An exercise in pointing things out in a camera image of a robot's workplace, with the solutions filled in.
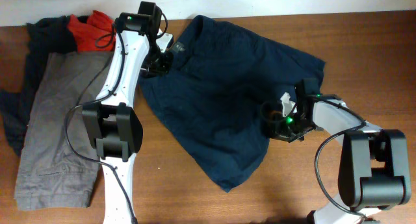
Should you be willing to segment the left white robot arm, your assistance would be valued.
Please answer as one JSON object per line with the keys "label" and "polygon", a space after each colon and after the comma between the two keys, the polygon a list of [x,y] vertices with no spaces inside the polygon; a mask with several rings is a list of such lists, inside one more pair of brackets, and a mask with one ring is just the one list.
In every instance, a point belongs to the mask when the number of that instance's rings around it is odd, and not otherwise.
{"label": "left white robot arm", "polygon": [[165,18],[151,2],[137,13],[121,13],[114,22],[114,54],[105,83],[91,103],[82,107],[90,145],[96,150],[105,179],[104,224],[136,223],[133,208],[133,167],[143,128],[133,109],[140,77],[169,72],[174,37],[160,29]]}

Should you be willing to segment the black garment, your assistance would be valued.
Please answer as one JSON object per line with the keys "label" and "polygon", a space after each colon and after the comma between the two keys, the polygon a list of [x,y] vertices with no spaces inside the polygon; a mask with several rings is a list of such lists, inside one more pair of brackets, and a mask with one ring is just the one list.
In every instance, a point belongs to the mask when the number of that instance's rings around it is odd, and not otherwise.
{"label": "black garment", "polygon": [[50,53],[77,50],[73,34],[67,28],[69,16],[44,18],[27,24],[29,54],[25,56],[23,88],[13,93],[1,90],[1,115],[5,137],[17,156],[21,155],[31,108],[43,79]]}

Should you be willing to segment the grey folded shorts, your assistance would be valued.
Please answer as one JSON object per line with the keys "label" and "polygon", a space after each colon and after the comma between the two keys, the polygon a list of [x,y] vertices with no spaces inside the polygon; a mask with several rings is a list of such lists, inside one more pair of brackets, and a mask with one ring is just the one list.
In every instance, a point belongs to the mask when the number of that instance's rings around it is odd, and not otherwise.
{"label": "grey folded shorts", "polygon": [[92,101],[105,82],[111,52],[51,53],[32,104],[14,198],[18,210],[86,208],[99,166],[80,111],[68,128],[64,117],[76,102]]}

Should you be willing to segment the navy blue shorts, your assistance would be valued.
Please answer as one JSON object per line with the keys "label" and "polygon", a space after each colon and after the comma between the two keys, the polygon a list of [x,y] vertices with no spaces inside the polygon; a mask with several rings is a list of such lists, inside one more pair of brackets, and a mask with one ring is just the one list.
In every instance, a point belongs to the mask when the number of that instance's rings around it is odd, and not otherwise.
{"label": "navy blue shorts", "polygon": [[323,60],[226,21],[196,16],[171,47],[170,71],[143,78],[153,113],[225,192],[263,161],[261,105],[324,78]]}

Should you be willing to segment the red garment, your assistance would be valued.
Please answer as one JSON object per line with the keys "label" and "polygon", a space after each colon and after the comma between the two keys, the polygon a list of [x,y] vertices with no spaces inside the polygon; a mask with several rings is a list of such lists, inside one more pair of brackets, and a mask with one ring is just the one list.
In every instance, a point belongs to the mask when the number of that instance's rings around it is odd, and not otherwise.
{"label": "red garment", "polygon": [[78,52],[113,51],[113,23],[113,19],[108,15],[94,10],[87,17],[72,14],[67,28],[73,34]]}

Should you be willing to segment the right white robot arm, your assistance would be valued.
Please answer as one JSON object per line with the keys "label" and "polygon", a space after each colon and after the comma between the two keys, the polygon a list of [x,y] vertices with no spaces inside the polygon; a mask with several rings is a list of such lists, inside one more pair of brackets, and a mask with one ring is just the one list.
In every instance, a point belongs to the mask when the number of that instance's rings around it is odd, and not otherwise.
{"label": "right white robot arm", "polygon": [[[284,93],[264,102],[259,115],[266,135],[275,140],[302,141],[311,131],[329,134],[314,159],[317,182],[328,203],[310,211],[308,223],[375,223],[375,214],[410,200],[410,163],[402,131],[368,122],[339,96],[321,93],[316,79],[303,79],[294,90],[294,101]],[[319,171],[320,154],[332,140],[342,147],[335,197],[325,189]]]}

